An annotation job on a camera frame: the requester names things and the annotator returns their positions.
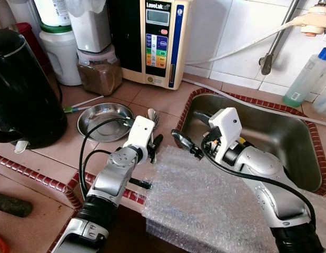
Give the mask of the metal spoon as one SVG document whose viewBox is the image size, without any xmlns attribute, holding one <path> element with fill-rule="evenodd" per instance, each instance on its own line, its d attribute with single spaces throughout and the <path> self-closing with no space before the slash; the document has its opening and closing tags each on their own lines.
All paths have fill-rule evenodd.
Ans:
<svg viewBox="0 0 326 253">
<path fill-rule="evenodd" d="M 153 133 L 155 133 L 155 130 L 159 124 L 160 121 L 160 116 L 158 115 L 158 113 L 155 111 L 155 109 L 149 109 L 147 111 L 147 117 L 149 118 L 149 120 L 154 122 L 154 126 L 153 126 L 153 130 L 151 132 L 151 136 L 149 138 L 149 142 L 148 142 L 148 147 L 152 149 L 152 141 L 154 139 L 153 137 Z"/>
</svg>

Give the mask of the black electric kettle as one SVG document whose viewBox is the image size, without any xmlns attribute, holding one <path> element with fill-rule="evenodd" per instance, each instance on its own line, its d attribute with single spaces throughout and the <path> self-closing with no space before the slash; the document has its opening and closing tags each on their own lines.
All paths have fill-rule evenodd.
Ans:
<svg viewBox="0 0 326 253">
<path fill-rule="evenodd" d="M 0 143 L 43 149 L 67 127 L 60 100 L 25 37 L 0 29 Z"/>
</svg>

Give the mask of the beige water ionizer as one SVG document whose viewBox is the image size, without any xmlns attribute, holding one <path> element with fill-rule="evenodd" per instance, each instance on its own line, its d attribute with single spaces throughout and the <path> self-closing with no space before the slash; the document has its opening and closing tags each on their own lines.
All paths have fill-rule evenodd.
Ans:
<svg viewBox="0 0 326 253">
<path fill-rule="evenodd" d="M 179 89 L 194 0 L 106 0 L 123 78 Z"/>
</svg>

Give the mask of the beige faucet diverter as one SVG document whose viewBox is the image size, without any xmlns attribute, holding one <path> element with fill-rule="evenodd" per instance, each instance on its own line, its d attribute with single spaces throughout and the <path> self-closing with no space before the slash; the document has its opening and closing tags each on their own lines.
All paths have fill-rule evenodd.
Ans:
<svg viewBox="0 0 326 253">
<path fill-rule="evenodd" d="M 319 0 L 308 10 L 307 14 L 296 17 L 294 24 L 301 27 L 301 32 L 305 36 L 315 37 L 324 34 L 326 31 L 326 0 Z"/>
</svg>

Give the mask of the dark red canister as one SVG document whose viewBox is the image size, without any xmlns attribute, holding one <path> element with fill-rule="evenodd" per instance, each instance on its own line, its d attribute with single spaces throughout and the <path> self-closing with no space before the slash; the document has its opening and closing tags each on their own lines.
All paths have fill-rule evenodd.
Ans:
<svg viewBox="0 0 326 253">
<path fill-rule="evenodd" d="M 54 70 L 52 69 L 52 65 L 41 44 L 38 42 L 37 36 L 35 36 L 33 32 L 31 24 L 26 22 L 17 23 L 14 24 L 14 27 L 16 27 L 18 29 L 18 32 L 25 37 L 25 40 L 27 41 L 31 51 L 33 51 L 33 54 L 36 57 L 36 60 L 38 61 L 38 64 L 42 67 L 43 72 L 46 75 L 53 74 Z"/>
</svg>

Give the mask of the grey metal faucet spout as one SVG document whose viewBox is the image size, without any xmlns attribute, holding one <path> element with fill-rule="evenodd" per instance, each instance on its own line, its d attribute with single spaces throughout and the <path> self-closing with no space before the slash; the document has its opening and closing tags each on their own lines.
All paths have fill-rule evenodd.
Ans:
<svg viewBox="0 0 326 253">
<path fill-rule="evenodd" d="M 298 6 L 300 0 L 291 0 L 291 4 L 288 8 L 288 11 L 282 21 L 282 25 L 286 24 L 289 22 L 296 10 L 296 7 Z M 275 34 L 273 43 L 270 46 L 270 49 L 267 51 L 266 55 L 262 58 L 260 58 L 260 65 L 261 65 L 261 74 L 262 75 L 269 75 L 271 73 L 272 67 L 273 67 L 273 59 L 274 59 L 274 52 L 278 48 L 278 44 L 280 43 L 282 36 L 283 36 L 282 31 L 278 31 Z"/>
</svg>

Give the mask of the dark sandal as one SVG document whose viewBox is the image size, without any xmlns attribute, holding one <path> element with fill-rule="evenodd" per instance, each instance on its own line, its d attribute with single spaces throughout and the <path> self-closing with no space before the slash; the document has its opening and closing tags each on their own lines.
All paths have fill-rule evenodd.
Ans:
<svg viewBox="0 0 326 253">
<path fill-rule="evenodd" d="M 32 210 L 31 202 L 0 193 L 0 211 L 25 218 L 31 214 Z"/>
</svg>

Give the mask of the clear bottle with blue cap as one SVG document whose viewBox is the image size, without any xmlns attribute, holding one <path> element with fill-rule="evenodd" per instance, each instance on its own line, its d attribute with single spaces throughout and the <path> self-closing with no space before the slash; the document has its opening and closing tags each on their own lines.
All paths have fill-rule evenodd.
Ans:
<svg viewBox="0 0 326 253">
<path fill-rule="evenodd" d="M 283 103 L 290 108 L 298 108 L 308 94 L 326 80 L 326 47 L 317 55 L 311 55 L 293 84 L 283 97 Z"/>
</svg>

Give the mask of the white grey plastic jug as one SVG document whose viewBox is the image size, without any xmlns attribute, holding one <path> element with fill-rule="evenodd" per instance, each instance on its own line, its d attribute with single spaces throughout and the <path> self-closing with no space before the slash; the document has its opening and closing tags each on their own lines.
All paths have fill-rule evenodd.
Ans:
<svg viewBox="0 0 326 253">
<path fill-rule="evenodd" d="M 100 53 L 111 43 L 106 0 L 65 0 L 78 49 Z"/>
</svg>

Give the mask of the clear plastic cup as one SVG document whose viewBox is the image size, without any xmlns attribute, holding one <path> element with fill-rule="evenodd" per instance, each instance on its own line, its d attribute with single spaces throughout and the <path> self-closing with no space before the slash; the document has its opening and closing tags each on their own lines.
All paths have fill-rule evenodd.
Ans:
<svg viewBox="0 0 326 253">
<path fill-rule="evenodd" d="M 319 96 L 314 100 L 312 108 L 318 115 L 326 118 L 326 87 L 324 87 Z"/>
</svg>

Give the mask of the clear jar of brown powder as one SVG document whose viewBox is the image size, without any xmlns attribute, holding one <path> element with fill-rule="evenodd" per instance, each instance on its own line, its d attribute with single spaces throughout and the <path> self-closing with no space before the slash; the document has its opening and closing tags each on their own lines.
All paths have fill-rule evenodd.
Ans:
<svg viewBox="0 0 326 253">
<path fill-rule="evenodd" d="M 77 56 L 76 66 L 86 91 L 107 96 L 122 84 L 121 62 L 112 44 L 99 53 L 78 49 Z"/>
</svg>

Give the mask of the clear bubble wrap sheet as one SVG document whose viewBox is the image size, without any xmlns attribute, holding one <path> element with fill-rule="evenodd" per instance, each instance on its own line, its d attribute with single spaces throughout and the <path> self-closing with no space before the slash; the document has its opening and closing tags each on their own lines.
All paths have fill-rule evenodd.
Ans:
<svg viewBox="0 0 326 253">
<path fill-rule="evenodd" d="M 146 232 L 189 253 L 279 253 L 245 179 L 167 145 L 144 203 Z"/>
</svg>

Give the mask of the steel sink basin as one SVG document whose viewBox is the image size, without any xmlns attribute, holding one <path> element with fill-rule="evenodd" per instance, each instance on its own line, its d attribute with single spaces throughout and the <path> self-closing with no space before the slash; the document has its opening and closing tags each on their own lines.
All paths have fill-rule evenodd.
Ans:
<svg viewBox="0 0 326 253">
<path fill-rule="evenodd" d="M 258 149 L 277 156 L 296 186 L 319 195 L 326 194 L 326 157 L 314 123 L 298 120 L 300 111 L 280 104 L 238 96 L 234 101 L 207 89 L 192 92 L 177 130 L 198 144 L 209 126 L 193 118 L 193 111 L 214 114 L 236 108 L 242 125 L 241 137 Z"/>
</svg>

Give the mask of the white plastic container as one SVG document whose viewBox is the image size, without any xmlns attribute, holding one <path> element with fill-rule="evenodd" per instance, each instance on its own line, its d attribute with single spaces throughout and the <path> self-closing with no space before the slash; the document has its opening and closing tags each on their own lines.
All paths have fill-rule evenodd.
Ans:
<svg viewBox="0 0 326 253">
<path fill-rule="evenodd" d="M 34 0 L 34 3 L 45 26 L 69 26 L 71 24 L 65 0 Z"/>
</svg>

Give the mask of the white canister with green lid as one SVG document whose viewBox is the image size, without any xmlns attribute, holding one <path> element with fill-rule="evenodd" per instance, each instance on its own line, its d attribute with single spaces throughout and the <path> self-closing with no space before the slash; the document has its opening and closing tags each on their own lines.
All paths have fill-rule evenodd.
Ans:
<svg viewBox="0 0 326 253">
<path fill-rule="evenodd" d="M 41 24 L 39 37 L 55 77 L 65 86 L 81 86 L 77 67 L 77 43 L 71 26 L 48 26 Z"/>
</svg>

